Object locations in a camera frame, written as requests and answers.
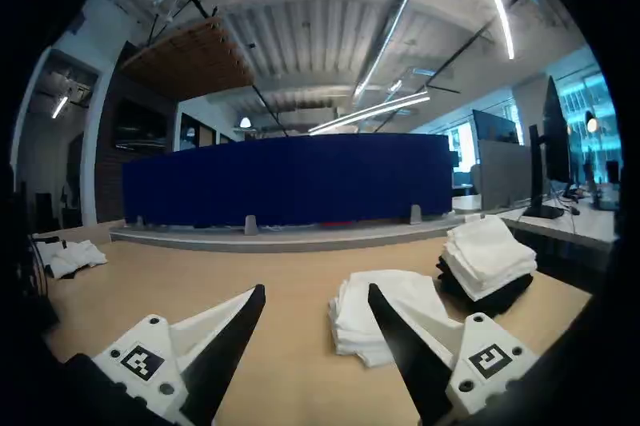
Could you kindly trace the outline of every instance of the computer monitor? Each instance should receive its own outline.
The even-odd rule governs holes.
[[[458,168],[460,166],[460,155],[458,155],[458,152],[449,151],[449,155],[451,156],[451,167]]]
[[[544,134],[538,134],[538,126],[529,127],[531,142],[531,206],[525,216],[554,219],[564,214],[564,209],[542,204],[542,149],[545,145],[546,177],[550,180],[571,182],[569,160],[569,132],[558,99],[553,78],[549,78],[543,112]]]
[[[518,144],[518,130],[513,121],[477,109],[474,109],[473,113],[475,133],[479,141],[490,140]]]

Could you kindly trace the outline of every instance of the wooden ceiling panel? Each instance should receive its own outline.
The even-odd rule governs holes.
[[[121,71],[178,102],[253,82],[217,17],[179,30],[141,50],[122,64]]]

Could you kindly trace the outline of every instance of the partition foot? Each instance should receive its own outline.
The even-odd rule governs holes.
[[[255,215],[248,214],[245,216],[245,235],[255,236],[258,234],[258,224],[255,221]]]
[[[420,209],[420,205],[411,205],[409,224],[419,225],[420,223],[422,223],[422,210]]]

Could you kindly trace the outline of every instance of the brick wall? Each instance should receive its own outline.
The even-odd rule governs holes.
[[[175,111],[178,104],[119,73],[114,73],[102,108],[95,155],[95,208],[98,223],[118,220],[124,216],[122,165],[128,161],[153,155],[147,152],[114,148],[112,140],[114,116],[122,99],[128,99],[162,114],[166,118],[166,152],[170,153],[173,147]]]

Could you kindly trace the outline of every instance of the monitor stand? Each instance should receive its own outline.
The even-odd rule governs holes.
[[[529,127],[531,141],[531,206],[525,210],[524,216],[553,220],[565,212],[562,208],[545,206],[542,204],[542,151],[540,145],[544,142],[538,136],[538,127]]]
[[[564,213],[564,209],[555,208],[554,206],[540,205],[538,207],[530,206],[527,208],[524,212],[524,216],[554,220],[556,218],[560,218]]]

